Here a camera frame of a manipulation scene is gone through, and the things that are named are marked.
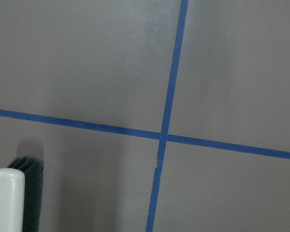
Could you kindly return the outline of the cream brush with black bristles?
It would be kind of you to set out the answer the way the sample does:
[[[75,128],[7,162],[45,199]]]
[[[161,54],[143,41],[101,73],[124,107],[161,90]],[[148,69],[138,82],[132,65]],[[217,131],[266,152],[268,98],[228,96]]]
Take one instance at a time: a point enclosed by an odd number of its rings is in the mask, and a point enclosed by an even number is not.
[[[39,231],[43,170],[43,161],[29,156],[0,168],[0,232]]]

